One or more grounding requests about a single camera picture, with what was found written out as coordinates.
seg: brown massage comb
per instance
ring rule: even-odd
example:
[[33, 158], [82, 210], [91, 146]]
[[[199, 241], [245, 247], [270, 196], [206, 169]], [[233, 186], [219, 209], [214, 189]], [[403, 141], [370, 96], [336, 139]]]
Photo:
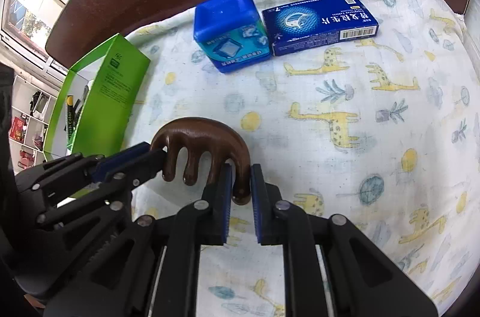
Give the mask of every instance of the brown massage comb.
[[204, 152], [210, 152], [212, 165], [207, 184], [217, 182], [222, 164], [232, 159], [236, 170], [232, 200], [237, 205], [245, 205], [250, 200], [250, 154], [243, 138], [229, 126], [208, 118], [175, 119], [155, 134], [151, 148], [165, 146], [167, 156], [162, 173], [166, 182], [175, 178], [180, 149], [188, 149], [188, 161], [183, 172], [186, 185], [195, 184], [200, 157]]

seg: silver bolt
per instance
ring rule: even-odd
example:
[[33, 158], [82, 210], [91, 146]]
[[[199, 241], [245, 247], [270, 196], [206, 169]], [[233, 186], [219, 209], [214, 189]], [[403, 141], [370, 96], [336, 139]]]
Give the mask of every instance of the silver bolt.
[[120, 201], [113, 201], [111, 204], [110, 204], [110, 208], [114, 211], [114, 212], [118, 212], [120, 209], [122, 209], [123, 207], [123, 203], [121, 203]]
[[38, 223], [38, 224], [43, 224], [46, 219], [47, 219], [47, 216], [45, 216], [45, 214], [40, 214], [40, 215], [37, 217], [37, 223]]
[[150, 226], [153, 222], [153, 218], [150, 216], [141, 216], [137, 220], [137, 224], [140, 226]]
[[345, 216], [342, 216], [341, 214], [334, 214], [332, 216], [332, 223], [338, 226], [342, 226], [347, 223], [347, 219], [345, 218]]
[[205, 200], [198, 200], [193, 204], [197, 210], [205, 210], [208, 208], [208, 202]]
[[290, 208], [290, 202], [285, 201], [285, 200], [277, 201], [275, 203], [275, 207], [278, 210], [288, 210]]

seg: blue gum container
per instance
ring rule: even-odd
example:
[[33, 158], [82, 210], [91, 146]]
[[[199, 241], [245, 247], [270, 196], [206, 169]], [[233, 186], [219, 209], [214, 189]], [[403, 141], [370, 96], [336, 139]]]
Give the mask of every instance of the blue gum container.
[[207, 0], [195, 8], [193, 38], [220, 72], [270, 58], [265, 27], [253, 0]]

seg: green box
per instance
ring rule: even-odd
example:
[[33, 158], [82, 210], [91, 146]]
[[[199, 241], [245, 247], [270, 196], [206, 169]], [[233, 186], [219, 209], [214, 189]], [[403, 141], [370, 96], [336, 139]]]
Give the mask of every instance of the green box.
[[[84, 156], [99, 153], [110, 156], [119, 152], [131, 108], [149, 64], [150, 60], [120, 34], [76, 62], [67, 74], [52, 112], [44, 144], [47, 160], [76, 152]], [[70, 140], [65, 130], [67, 95], [74, 96], [74, 103], [83, 100]]]

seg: window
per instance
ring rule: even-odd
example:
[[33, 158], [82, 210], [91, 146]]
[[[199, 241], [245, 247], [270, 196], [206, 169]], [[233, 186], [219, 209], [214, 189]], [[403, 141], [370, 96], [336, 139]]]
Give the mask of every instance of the window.
[[68, 70], [45, 50], [51, 29], [35, 16], [21, 0], [0, 0], [3, 43], [40, 68], [45, 77], [63, 81]]

